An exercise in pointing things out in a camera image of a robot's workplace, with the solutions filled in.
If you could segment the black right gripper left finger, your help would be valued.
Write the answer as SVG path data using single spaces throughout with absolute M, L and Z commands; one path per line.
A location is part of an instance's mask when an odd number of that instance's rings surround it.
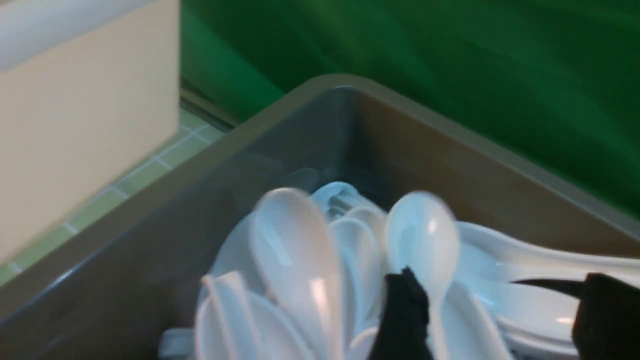
M 427 345 L 429 296 L 412 269 L 384 276 L 385 297 L 381 323 L 370 360 L 432 360 Z

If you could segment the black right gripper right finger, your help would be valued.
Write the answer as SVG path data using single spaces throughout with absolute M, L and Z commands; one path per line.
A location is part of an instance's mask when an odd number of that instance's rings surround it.
M 517 283 L 579 300 L 571 339 L 580 360 L 640 358 L 640 290 L 635 285 L 595 272 L 585 280 L 537 278 Z

